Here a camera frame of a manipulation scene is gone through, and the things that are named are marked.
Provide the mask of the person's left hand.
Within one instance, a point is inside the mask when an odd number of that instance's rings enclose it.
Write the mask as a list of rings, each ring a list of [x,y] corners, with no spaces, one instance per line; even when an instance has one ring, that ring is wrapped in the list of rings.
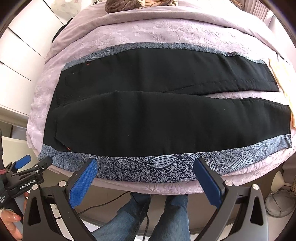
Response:
[[[4,223],[4,225],[6,226],[6,228],[8,229],[8,231],[12,234],[12,236],[16,240],[23,239],[23,235],[20,233],[20,231],[15,226],[15,223],[22,221],[22,218],[19,215],[17,215],[16,213],[14,213],[11,210],[3,209],[1,211],[1,219]]]

